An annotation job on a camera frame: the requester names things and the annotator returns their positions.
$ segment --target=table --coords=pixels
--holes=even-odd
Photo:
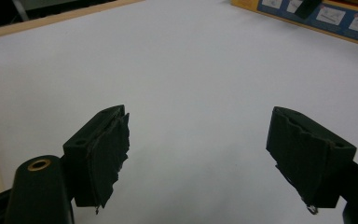
[[[232,6],[146,0],[0,37],[0,169],[125,105],[129,159],[76,223],[342,223],[313,216],[265,150],[273,106],[358,147],[358,45]]]

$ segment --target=white table surface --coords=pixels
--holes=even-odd
[[[358,147],[357,44],[228,0],[146,0],[0,37],[6,188],[121,104],[130,158],[105,209],[76,208],[76,223],[342,223],[344,200],[311,215],[265,147],[275,105]]]

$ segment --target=brass ring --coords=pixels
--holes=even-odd
[[[40,171],[40,170],[43,170],[46,167],[48,167],[50,164],[51,164],[51,161],[48,159],[37,160],[37,161],[32,162],[28,166],[28,170],[29,171]]]

